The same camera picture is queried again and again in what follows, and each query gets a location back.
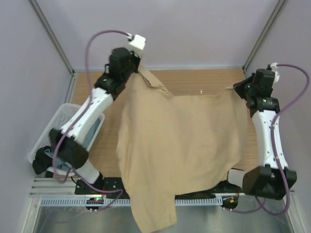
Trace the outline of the beige t shirt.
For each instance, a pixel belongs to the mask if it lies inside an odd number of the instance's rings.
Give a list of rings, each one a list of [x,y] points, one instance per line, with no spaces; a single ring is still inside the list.
[[[208,190],[242,158],[248,113],[232,86],[175,96],[146,67],[126,85],[116,154],[139,229],[176,223],[175,196]]]

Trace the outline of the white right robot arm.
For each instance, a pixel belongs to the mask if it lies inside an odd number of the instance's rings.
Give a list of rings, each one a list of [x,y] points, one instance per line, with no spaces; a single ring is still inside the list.
[[[279,133],[280,107],[271,96],[277,71],[257,69],[250,77],[234,84],[234,90],[244,100],[255,126],[258,145],[258,165],[251,171],[230,169],[219,179],[224,192],[236,186],[251,196],[281,200],[297,180],[295,171],[288,169]]]

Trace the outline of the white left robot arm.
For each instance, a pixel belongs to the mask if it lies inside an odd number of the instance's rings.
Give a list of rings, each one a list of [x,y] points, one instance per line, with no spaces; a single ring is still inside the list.
[[[102,191],[103,182],[98,179],[100,173],[90,162],[83,141],[98,117],[125,89],[132,73],[138,72],[142,54],[143,49],[133,46],[113,49],[104,73],[91,85],[85,103],[61,129],[49,132],[54,151],[52,165],[56,166],[56,159],[61,159],[85,180],[92,194]]]

